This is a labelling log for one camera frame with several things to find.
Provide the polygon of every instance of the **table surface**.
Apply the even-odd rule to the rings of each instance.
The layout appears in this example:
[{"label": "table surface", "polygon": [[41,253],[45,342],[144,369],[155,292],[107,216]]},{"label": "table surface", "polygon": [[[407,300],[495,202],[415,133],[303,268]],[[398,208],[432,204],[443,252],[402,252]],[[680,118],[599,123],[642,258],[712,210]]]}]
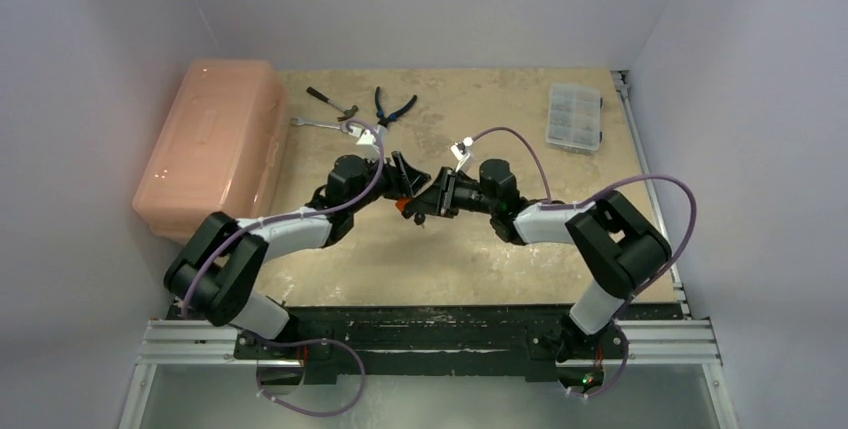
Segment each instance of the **table surface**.
[{"label": "table surface", "polygon": [[[306,93],[308,86],[342,104],[357,104],[357,117],[376,123],[374,89],[381,87],[388,112],[413,94],[418,102],[390,126],[387,151],[401,151],[415,168],[433,175],[456,161],[449,147],[493,126],[524,135],[539,154],[554,199],[583,200],[611,182],[641,172],[624,111],[606,69],[404,69],[280,72],[289,91],[292,116],[334,121],[338,112]],[[603,142],[591,156],[545,142],[548,92],[554,82],[600,90]],[[307,202],[325,183],[335,159],[357,153],[355,140],[330,129],[291,127],[280,169],[273,213]],[[528,198],[544,188],[524,146],[507,133],[493,133],[474,145],[477,164],[510,162],[519,189]],[[653,219],[644,184],[622,190]],[[454,219],[429,217],[424,228],[403,219],[392,201],[377,201],[358,212],[354,229],[328,249],[306,250],[262,267],[256,289],[288,305],[444,305],[573,303],[591,275],[571,245],[513,246],[501,242],[482,214]],[[640,297],[673,302],[669,275]]]}]

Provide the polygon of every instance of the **plastic box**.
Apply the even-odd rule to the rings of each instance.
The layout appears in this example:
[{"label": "plastic box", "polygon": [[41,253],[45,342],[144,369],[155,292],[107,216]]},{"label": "plastic box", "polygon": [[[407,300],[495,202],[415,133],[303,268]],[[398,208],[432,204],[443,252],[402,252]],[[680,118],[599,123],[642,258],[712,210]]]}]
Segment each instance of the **plastic box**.
[{"label": "plastic box", "polygon": [[601,104],[597,89],[551,85],[546,140],[572,152],[594,153],[601,145]]},{"label": "plastic box", "polygon": [[133,199],[154,234],[185,244],[203,219],[270,210],[285,147],[286,92],[266,61],[195,61]]}]

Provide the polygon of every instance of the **pliers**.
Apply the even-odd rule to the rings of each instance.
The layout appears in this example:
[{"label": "pliers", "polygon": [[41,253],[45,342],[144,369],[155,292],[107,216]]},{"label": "pliers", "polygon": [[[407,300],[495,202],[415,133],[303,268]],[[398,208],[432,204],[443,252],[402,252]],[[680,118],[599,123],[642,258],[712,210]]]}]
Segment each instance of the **pliers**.
[{"label": "pliers", "polygon": [[386,116],[386,114],[383,112],[383,106],[380,104],[380,87],[378,86],[377,90],[374,91],[374,105],[377,106],[377,119],[379,119],[377,124],[388,129],[389,123],[397,122],[400,116],[406,114],[407,112],[409,112],[410,109],[412,109],[412,106],[417,100],[418,96],[413,95],[412,99],[410,99],[409,102],[407,102],[403,107]]}]

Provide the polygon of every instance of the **pink plastic container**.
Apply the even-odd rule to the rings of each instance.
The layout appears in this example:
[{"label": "pink plastic container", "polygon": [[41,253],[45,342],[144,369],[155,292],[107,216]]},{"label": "pink plastic container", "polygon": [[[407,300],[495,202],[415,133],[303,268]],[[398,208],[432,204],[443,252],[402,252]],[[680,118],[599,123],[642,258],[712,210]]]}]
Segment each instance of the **pink plastic container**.
[{"label": "pink plastic container", "polygon": [[185,244],[203,219],[267,215],[285,147],[286,91],[266,61],[195,61],[133,199],[154,234]]}]

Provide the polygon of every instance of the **white wall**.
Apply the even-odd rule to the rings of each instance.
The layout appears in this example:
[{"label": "white wall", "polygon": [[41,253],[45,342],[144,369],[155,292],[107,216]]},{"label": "white wall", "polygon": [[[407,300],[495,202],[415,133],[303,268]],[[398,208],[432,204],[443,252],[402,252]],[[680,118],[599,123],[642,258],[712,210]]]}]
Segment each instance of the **white wall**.
[{"label": "white wall", "polygon": [[280,68],[629,66],[668,0],[200,0]]},{"label": "white wall", "polygon": [[[844,427],[848,0],[671,0],[633,65],[652,170],[690,182],[682,260],[743,427]],[[671,228],[687,208],[660,191]]]},{"label": "white wall", "polygon": [[112,427],[175,254],[130,208],[193,0],[0,0],[0,427]]}]

